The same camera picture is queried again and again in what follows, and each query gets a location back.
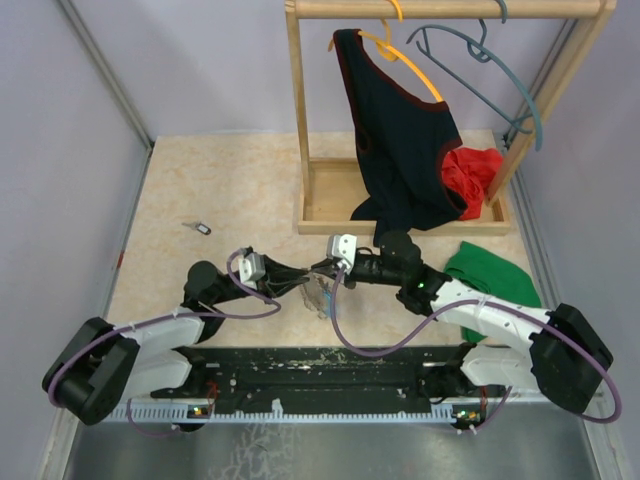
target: floor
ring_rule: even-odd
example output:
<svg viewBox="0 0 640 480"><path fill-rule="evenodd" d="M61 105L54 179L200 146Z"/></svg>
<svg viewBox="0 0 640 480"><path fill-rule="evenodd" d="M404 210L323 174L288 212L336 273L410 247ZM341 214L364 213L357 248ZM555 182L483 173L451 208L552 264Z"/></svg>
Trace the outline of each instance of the floor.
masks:
<svg viewBox="0 0 640 480"><path fill-rule="evenodd" d="M473 134L462 132L473 145ZM311 135L312 154L353 154L352 134ZM108 320L124 323L173 310L189 267L252 245L290 265L324 257L325 236L295 230L300 186L294 134L163 137L156 144ZM209 236L182 226L202 221ZM415 237L426 263L441 269L461 240L485 247L529 271L514 222L504 237ZM371 245L371 238L359 238ZM338 315L360 345L397 342L421 320L385 287L341 292ZM335 346L330 322L299 292L283 312L259 322L227 321L207 346ZM227 311L264 308L231 302ZM453 325L431 325L415 345L459 344ZM212 425L168 440L126 424L81 428L66 480L86 479L580 479L597 476L584 426L545 404L508 404L478 436L416 425Z"/></svg>
<svg viewBox="0 0 640 480"><path fill-rule="evenodd" d="M465 145L486 148L490 131L461 132ZM354 155L353 133L310 136L311 152ZM189 267L208 259L224 269L227 256L253 246L274 260L309 266L325 257L327 236L298 235L295 218L300 188L296 134L176 136L158 139L124 255L108 320L125 323L173 310L182 301ZM202 221L204 236L182 225ZM423 260L441 269L467 240L529 271L522 238L513 230L499 237L416 236ZM359 237L359 246L371 246ZM282 298L283 310L260 321L227 321L203 345L238 347L338 346L331 324L305 306L294 291ZM226 311L264 311L260 302L241 300ZM341 291L338 316L345 336L359 345L388 345L404 338L421 321L395 299L390 287L360 285ZM460 329L433 324L414 345L460 343Z"/></svg>
<svg viewBox="0 0 640 480"><path fill-rule="evenodd" d="M65 480L600 478L580 420L508 405L477 436L416 425L211 425L168 440L126 424L84 428Z"/></svg>

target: green cloth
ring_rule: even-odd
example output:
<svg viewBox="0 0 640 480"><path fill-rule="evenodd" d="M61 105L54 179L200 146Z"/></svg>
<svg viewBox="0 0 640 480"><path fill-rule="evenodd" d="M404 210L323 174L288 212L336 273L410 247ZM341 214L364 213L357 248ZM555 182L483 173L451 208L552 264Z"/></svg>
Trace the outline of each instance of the green cloth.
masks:
<svg viewBox="0 0 640 480"><path fill-rule="evenodd" d="M449 259L444 272L480 292L525 307L541 306L531 277L524 270L472 243L460 244L460 250ZM463 328L462 338L478 343L485 336Z"/></svg>

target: red cloth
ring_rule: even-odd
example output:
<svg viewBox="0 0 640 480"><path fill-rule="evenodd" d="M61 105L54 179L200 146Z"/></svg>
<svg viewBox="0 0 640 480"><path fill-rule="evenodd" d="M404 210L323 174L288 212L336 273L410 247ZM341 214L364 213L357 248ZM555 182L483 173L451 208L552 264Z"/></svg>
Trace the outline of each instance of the red cloth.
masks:
<svg viewBox="0 0 640 480"><path fill-rule="evenodd" d="M451 190L459 193L468 205L460 220L480 217L484 192L501 164L502 155L495 148L484 151L456 148L444 157L442 181Z"/></svg>

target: white wall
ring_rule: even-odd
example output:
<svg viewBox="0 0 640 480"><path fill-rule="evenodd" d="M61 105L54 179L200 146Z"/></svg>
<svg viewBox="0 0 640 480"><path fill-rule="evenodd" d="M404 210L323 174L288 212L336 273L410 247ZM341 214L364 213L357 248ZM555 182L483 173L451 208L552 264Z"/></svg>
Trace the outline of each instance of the white wall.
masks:
<svg viewBox="0 0 640 480"><path fill-rule="evenodd" d="M614 355L618 423L640 474L640 4L618 9L523 163L562 299Z"/></svg>
<svg viewBox="0 0 640 480"><path fill-rule="evenodd" d="M51 0L0 5L0 478L35 475L40 382L98 313L145 151Z"/></svg>
<svg viewBox="0 0 640 480"><path fill-rule="evenodd" d="M293 94L282 0L75 0L118 73L152 136L224 130L295 131ZM423 21L393 21L394 45L432 77L460 128L493 128L505 122L464 87L404 46ZM479 37L476 21L439 22ZM560 20L489 21L488 47L529 85L561 26ZM383 35L380 23L305 20L302 23L307 108L312 130L352 129L335 52L337 28ZM489 98L515 113L521 98L495 66L471 59L466 44L434 32L434 51ZM373 58L413 93L431 101L426 88L401 62Z"/></svg>

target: wooden rod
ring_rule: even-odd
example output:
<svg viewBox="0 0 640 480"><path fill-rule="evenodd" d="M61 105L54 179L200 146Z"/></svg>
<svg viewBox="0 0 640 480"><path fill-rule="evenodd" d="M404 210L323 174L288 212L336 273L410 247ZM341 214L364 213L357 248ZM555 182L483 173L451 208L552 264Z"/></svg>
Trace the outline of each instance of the wooden rod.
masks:
<svg viewBox="0 0 640 480"><path fill-rule="evenodd" d="M302 168L302 193L304 203L312 198L309 168L309 131L307 128L307 107L304 98L304 77L302 74L302 48L300 44L300 22L296 17L295 0L286 0L284 4L289 37L289 57L293 80L293 98L298 123L298 142L300 143L300 167Z"/></svg>
<svg viewBox="0 0 640 480"><path fill-rule="evenodd" d="M388 0L291 0L298 18L397 18ZM401 0L404 18L500 18L495 0ZM600 0L507 0L509 18L595 18Z"/></svg>
<svg viewBox="0 0 640 480"><path fill-rule="evenodd" d="M602 2L602 9L598 17L578 20L566 45L549 72L543 87L540 89L540 93L536 97L536 105L543 123L551 116L558 100L567 89L571 79L580 68L589 50L591 50L615 10L616 0L602 0ZM524 122L524 126L533 130L533 122L530 119ZM489 185L489 205L493 205L500 192L507 186L534 141L535 134L533 133L518 133L515 136L500 170L498 170L493 182Z"/></svg>

